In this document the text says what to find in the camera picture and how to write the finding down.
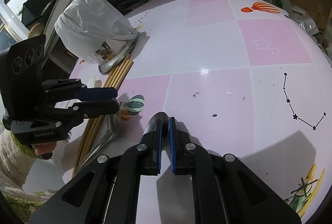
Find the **wooden chopsticks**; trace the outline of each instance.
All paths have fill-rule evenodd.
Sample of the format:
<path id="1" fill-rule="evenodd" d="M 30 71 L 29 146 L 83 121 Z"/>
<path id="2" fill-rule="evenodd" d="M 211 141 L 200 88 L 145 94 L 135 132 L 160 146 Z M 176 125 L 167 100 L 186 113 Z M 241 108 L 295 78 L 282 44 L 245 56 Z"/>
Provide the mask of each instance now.
<path id="1" fill-rule="evenodd" d="M 130 58 L 130 54 L 128 54 L 124 58 L 124 60 L 122 61 L 122 63 L 119 66 L 114 67 L 111 70 L 103 87 L 114 87 L 116 90 L 119 89 L 121 83 L 123 82 L 123 80 L 125 79 L 128 71 L 129 71 L 129 69 L 131 68 L 132 64 L 134 63 L 129 58 Z M 83 132 L 80 145 L 78 147 L 72 177 L 74 177 L 74 174 L 76 172 L 78 165 L 82 162 L 84 157 L 90 151 L 93 141 L 96 138 L 97 132 L 99 130 L 99 127 L 100 127 L 103 119 L 104 119 L 104 115 L 101 115 L 98 118 L 89 119 L 89 121 L 85 127 L 85 130 Z"/>

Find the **human hand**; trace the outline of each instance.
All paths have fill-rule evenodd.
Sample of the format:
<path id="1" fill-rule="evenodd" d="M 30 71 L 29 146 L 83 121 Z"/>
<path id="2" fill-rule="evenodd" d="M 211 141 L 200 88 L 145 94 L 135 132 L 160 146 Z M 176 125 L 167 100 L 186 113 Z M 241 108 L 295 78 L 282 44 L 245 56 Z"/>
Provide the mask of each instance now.
<path id="1" fill-rule="evenodd" d="M 55 147 L 56 147 L 56 142 L 36 144 L 36 149 L 35 149 L 34 153 L 37 156 L 51 153 Z"/>

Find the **knitted sweater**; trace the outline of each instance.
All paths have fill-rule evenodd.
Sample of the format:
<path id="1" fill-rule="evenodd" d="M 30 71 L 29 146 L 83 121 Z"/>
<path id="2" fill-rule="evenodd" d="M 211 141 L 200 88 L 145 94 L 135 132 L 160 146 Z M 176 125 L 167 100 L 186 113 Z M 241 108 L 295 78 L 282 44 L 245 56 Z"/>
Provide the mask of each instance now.
<path id="1" fill-rule="evenodd" d="M 36 160 L 34 152 L 21 145 L 11 131 L 0 134 L 0 191 L 15 211 L 27 222 L 31 214 L 31 206 L 38 208 L 51 193 L 27 194 L 22 186 Z"/>

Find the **white plastic bag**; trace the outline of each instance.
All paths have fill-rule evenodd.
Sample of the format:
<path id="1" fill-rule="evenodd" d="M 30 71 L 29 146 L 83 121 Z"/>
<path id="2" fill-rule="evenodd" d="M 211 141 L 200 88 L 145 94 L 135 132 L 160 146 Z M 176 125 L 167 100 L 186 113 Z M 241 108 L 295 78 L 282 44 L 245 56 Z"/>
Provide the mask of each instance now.
<path id="1" fill-rule="evenodd" d="M 128 19 L 106 0 L 74 0 L 54 28 L 69 51 L 90 62 L 90 55 L 104 42 L 111 45 L 116 43 L 111 40 L 132 40 L 137 36 Z"/>

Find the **camera lens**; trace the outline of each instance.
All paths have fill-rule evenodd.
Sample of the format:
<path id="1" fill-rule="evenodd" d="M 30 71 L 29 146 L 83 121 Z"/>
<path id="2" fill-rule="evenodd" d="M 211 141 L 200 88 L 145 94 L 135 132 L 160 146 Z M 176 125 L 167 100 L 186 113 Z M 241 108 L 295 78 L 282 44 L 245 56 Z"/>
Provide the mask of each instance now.
<path id="1" fill-rule="evenodd" d="M 13 63 L 13 72 L 14 74 L 18 74 L 22 68 L 22 59 L 17 57 Z"/>
<path id="2" fill-rule="evenodd" d="M 39 46 L 38 49 L 37 49 L 37 57 L 38 58 L 42 55 L 42 52 L 43 52 L 43 47 Z"/>
<path id="3" fill-rule="evenodd" d="M 31 48 L 25 54 L 24 63 L 26 65 L 26 67 L 28 68 L 31 66 L 33 61 L 34 61 L 34 50 Z"/>

